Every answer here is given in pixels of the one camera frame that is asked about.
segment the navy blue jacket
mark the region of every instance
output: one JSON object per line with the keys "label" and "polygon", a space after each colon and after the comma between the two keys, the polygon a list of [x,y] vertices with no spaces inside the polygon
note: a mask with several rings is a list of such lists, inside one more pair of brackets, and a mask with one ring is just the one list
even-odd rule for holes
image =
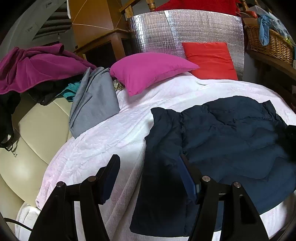
{"label": "navy blue jacket", "polygon": [[[234,96],[178,113],[151,109],[141,187],[130,230],[158,236],[189,236],[198,205],[187,198],[177,158],[215,181],[240,182],[260,214],[295,190],[295,127],[285,124],[270,101]],[[221,229],[223,203],[216,230]]]}

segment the pillow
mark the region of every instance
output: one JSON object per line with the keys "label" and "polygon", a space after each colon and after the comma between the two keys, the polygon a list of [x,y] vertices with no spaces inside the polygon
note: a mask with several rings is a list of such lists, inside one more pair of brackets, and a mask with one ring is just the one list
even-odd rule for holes
{"label": "pillow", "polygon": [[161,80],[199,68],[198,65],[165,53],[137,53],[112,65],[110,74],[123,83],[130,96]]}
{"label": "pillow", "polygon": [[182,43],[186,58],[199,65],[190,73],[202,80],[237,80],[226,43]]}
{"label": "pillow", "polygon": [[236,12],[239,11],[235,4],[236,1],[237,0],[170,0],[156,8],[155,11],[191,9],[220,12],[236,16]]}

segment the beige couch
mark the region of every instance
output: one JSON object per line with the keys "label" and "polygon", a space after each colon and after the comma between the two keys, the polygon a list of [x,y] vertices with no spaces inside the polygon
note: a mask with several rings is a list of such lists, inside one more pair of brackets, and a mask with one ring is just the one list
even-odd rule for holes
{"label": "beige couch", "polygon": [[0,212],[15,219],[23,204],[36,206],[44,172],[61,146],[72,137],[68,121],[71,103],[64,98],[47,106],[22,94],[12,121],[17,136],[12,152],[0,149]]}

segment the wooden post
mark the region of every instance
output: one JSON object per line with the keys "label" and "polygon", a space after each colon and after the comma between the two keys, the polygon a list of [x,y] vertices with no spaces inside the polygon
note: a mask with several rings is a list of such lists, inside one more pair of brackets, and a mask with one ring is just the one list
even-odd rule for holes
{"label": "wooden post", "polygon": [[257,5],[258,7],[260,7],[259,3],[257,0],[254,0],[255,5]]}
{"label": "wooden post", "polygon": [[131,18],[133,16],[133,8],[132,6],[128,6],[126,8],[126,18]]}
{"label": "wooden post", "polygon": [[241,0],[241,2],[242,2],[242,9],[244,11],[247,11],[249,9],[249,7],[248,7],[248,5],[246,3],[246,0]]}
{"label": "wooden post", "polygon": [[146,2],[150,10],[154,10],[156,8],[154,0],[146,0]]}

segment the wooden furniture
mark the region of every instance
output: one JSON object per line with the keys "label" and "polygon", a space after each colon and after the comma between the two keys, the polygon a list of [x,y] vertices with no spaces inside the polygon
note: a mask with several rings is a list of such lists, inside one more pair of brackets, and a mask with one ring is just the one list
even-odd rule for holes
{"label": "wooden furniture", "polygon": [[[291,86],[296,86],[296,69],[281,60],[253,50],[247,50],[247,53],[259,64],[257,83],[277,92],[284,99],[284,101],[295,111],[296,98],[294,95],[291,94]],[[285,73],[290,77],[290,79],[287,78],[285,82],[283,82],[282,79],[278,79],[277,81],[264,81],[264,76],[267,70],[270,69],[270,67],[274,67],[279,71]]]}
{"label": "wooden furniture", "polygon": [[246,0],[241,0],[241,2],[242,2],[242,9],[243,9],[244,11],[249,10],[249,7],[248,7],[248,5],[247,5],[247,3],[246,3]]}
{"label": "wooden furniture", "polygon": [[259,60],[260,62],[270,65],[279,71],[285,73],[286,75],[290,76],[292,79],[296,81],[296,69],[294,69],[291,65],[288,65],[287,63],[275,59],[273,57],[270,57],[266,54],[262,54],[253,50],[247,50],[247,53],[256,60]]}
{"label": "wooden furniture", "polygon": [[[75,53],[96,66],[109,68],[133,54],[130,33],[124,16],[133,16],[133,6],[140,0],[69,0],[72,28],[78,48]],[[154,10],[154,0],[146,0]]]}
{"label": "wooden furniture", "polygon": [[[133,16],[133,6],[140,2],[140,0],[129,0],[122,8],[120,8],[120,12],[122,14],[126,14],[126,18],[131,18]],[[146,0],[150,11],[156,9],[154,0]]]}

